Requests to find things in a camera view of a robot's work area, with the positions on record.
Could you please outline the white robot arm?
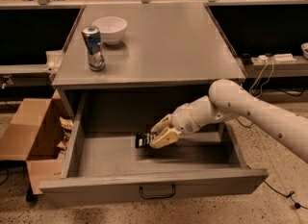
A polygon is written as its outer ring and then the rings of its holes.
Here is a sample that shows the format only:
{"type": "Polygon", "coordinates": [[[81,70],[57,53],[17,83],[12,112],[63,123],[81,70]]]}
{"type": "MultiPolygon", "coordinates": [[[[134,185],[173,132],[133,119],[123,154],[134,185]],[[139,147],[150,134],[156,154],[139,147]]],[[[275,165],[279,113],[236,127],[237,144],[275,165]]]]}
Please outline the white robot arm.
{"type": "Polygon", "coordinates": [[[162,148],[208,124],[243,116],[308,162],[308,118],[262,101],[233,81],[213,82],[207,95],[178,107],[150,132],[150,146],[162,148]]]}

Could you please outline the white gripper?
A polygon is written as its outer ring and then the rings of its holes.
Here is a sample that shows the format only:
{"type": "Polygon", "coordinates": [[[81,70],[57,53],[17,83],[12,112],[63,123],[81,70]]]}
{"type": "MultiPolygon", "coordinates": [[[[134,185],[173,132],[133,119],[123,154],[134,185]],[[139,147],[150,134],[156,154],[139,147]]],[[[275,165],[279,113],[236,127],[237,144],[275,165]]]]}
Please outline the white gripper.
{"type": "Polygon", "coordinates": [[[176,142],[180,135],[190,135],[200,130],[200,126],[194,121],[193,107],[186,103],[178,107],[173,114],[167,114],[150,130],[154,136],[150,146],[155,149],[163,148],[176,142]]]}

